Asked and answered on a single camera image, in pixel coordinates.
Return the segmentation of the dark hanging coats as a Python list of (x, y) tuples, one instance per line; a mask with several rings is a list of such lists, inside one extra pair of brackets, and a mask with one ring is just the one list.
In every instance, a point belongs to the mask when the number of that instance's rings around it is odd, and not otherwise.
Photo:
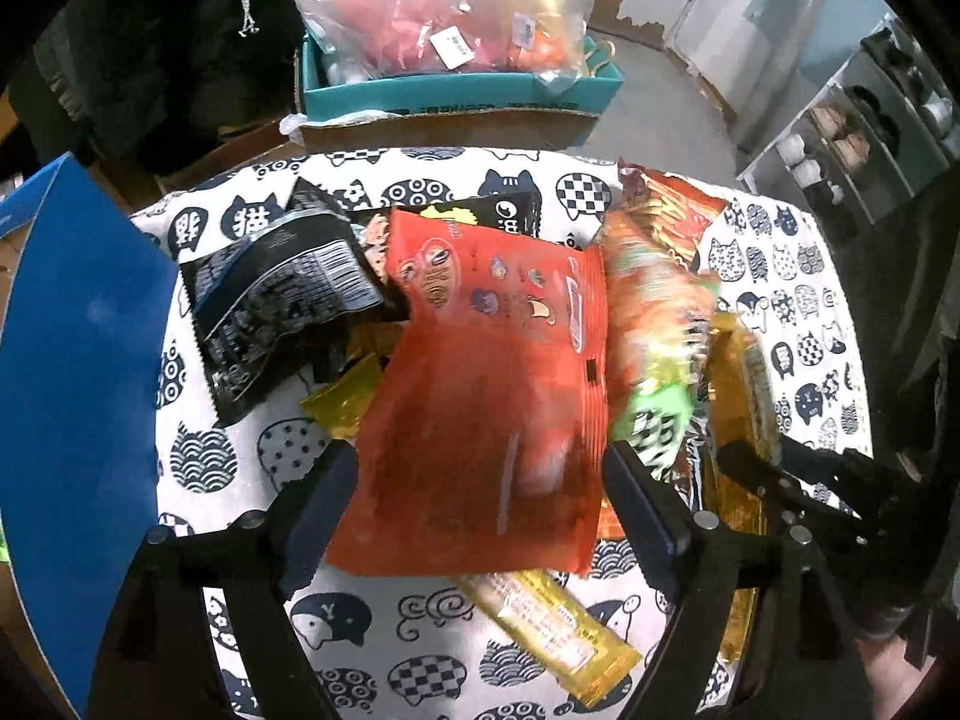
[(2, 0), (2, 88), (36, 164), (172, 176), (288, 112), (291, 0)]

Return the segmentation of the cat pattern tablecloth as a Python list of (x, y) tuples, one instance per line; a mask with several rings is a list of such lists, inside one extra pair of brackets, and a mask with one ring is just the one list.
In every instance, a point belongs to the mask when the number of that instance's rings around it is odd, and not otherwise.
[(613, 164), (373, 148), (133, 222), (166, 718), (864, 717), (789, 450), (872, 447), (814, 216)]

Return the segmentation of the green label spicy snack bag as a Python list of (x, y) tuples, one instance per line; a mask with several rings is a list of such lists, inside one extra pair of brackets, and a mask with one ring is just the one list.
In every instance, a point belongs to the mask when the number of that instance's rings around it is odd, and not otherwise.
[(622, 195), (596, 242), (607, 284), (607, 435), (669, 481), (695, 410), (719, 280), (698, 273), (701, 239), (726, 200), (621, 160)]

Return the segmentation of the black yellow small snack bag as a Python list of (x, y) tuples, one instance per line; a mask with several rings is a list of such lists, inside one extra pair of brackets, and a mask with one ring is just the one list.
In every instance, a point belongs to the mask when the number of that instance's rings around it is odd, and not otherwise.
[(540, 199), (537, 193), (528, 190), (493, 193), (486, 197), (433, 203), (423, 206), (418, 215), (535, 238), (539, 234)]

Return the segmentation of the yellow snack bar packet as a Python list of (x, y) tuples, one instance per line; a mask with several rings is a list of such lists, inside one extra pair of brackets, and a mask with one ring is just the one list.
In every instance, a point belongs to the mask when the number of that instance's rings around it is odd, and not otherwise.
[(587, 710), (640, 664), (640, 654), (548, 572), (470, 574), (455, 583)]

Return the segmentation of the gold cracker snack bag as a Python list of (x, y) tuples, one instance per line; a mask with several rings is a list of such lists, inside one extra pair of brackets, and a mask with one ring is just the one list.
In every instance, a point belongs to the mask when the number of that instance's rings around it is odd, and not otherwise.
[(768, 532), (763, 502), (719, 468), (719, 450), (745, 440), (763, 460), (779, 449), (779, 429), (771, 397), (765, 356), (758, 340), (739, 317), (718, 312), (711, 320), (706, 361), (709, 439), (704, 468), (704, 504), (734, 532)]

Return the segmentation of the blue cardboard box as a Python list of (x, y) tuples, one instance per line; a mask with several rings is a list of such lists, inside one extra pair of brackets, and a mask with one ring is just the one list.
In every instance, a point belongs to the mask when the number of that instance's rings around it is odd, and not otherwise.
[(71, 154), (2, 203), (29, 229), (2, 325), (2, 523), (39, 649), (82, 712), (156, 522), (156, 390), (176, 267)]

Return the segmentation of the clear plastic bag of fruit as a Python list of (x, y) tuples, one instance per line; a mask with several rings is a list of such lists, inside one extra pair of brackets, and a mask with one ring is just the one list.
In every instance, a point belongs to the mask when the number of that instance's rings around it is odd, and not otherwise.
[(320, 45), (364, 80), (528, 73), (560, 94), (587, 75), (594, 0), (296, 0)]

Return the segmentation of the shoe rack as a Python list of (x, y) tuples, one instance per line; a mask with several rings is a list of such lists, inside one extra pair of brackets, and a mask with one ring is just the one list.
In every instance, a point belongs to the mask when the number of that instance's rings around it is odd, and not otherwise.
[(958, 161), (958, 98), (887, 13), (743, 168), (748, 192), (809, 211), (841, 244), (914, 199)]

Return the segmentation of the brown cardboard box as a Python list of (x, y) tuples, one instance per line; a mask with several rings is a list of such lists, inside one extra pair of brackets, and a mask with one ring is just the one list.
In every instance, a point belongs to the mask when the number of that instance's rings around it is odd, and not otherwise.
[(584, 145), (600, 120), (599, 115), (558, 109), (410, 115), (370, 110), (360, 112), (356, 119), (333, 122), (313, 122), (302, 114), (290, 114), (281, 119), (278, 130), (311, 153), (401, 146), (565, 149)]

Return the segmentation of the red snack pouch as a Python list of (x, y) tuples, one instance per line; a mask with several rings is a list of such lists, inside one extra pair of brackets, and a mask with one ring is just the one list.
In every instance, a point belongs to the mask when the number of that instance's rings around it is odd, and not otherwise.
[(355, 442), (325, 559), (359, 577), (589, 569), (607, 444), (597, 247), (391, 216), (410, 318)]

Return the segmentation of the teal tray box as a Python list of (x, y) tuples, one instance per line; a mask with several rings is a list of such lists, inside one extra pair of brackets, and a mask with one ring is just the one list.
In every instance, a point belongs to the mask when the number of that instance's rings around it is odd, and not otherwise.
[(530, 73), (436, 73), (325, 86), (322, 52), (306, 34), (301, 43), (299, 102), (309, 121), (324, 122), (358, 112), (452, 114), (498, 109), (573, 110), (601, 115), (623, 85), (610, 55), (587, 39), (589, 76), (563, 93), (553, 93)]

